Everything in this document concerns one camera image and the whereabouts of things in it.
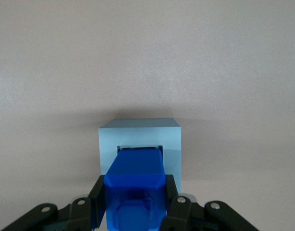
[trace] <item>dark blue block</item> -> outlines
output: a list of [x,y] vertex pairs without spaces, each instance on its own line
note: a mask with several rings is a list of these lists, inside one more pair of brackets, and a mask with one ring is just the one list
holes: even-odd
[[158,230],[166,215],[166,177],[159,149],[122,149],[104,185],[108,230]]

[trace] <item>screw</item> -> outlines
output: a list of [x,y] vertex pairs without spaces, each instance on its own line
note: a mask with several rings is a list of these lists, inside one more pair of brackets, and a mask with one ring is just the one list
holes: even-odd
[[50,210],[50,207],[44,207],[41,211],[43,212],[43,213],[45,213],[45,212],[48,212]]
[[79,200],[77,204],[78,205],[84,205],[85,204],[85,200],[83,200],[83,199],[82,200]]
[[212,207],[213,209],[220,209],[220,205],[216,202],[211,203],[210,207]]
[[186,202],[186,199],[184,197],[180,196],[179,198],[177,198],[177,201],[179,203],[185,203]]

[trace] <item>table surface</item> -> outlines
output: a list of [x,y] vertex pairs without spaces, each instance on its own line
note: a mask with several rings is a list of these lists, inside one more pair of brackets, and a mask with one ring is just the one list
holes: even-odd
[[0,230],[89,193],[97,129],[146,117],[182,127],[183,192],[295,231],[295,0],[0,1]]

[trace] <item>black mechanical part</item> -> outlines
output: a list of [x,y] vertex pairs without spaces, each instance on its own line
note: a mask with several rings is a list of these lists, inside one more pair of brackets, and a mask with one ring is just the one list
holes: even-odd
[[220,224],[221,230],[230,231],[258,231],[234,209],[222,201],[211,201],[205,204],[207,217]]
[[167,212],[170,209],[173,198],[178,196],[178,191],[174,181],[173,175],[166,175],[166,187],[167,187]]
[[65,231],[91,230],[91,202],[87,197],[76,199],[70,207],[70,217]]
[[90,191],[88,198],[91,200],[92,228],[99,228],[105,213],[104,175],[99,176],[96,184]]
[[184,196],[173,198],[169,212],[163,218],[159,231],[187,231],[191,215],[191,201]]
[[36,225],[44,224],[56,215],[56,205],[49,203],[41,204],[25,213],[2,231],[28,231]]

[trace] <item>light blue box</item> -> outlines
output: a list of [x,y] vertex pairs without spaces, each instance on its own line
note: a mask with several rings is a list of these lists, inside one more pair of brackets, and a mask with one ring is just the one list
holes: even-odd
[[181,192],[181,127],[173,118],[114,119],[98,129],[101,175],[123,147],[162,147],[165,174]]

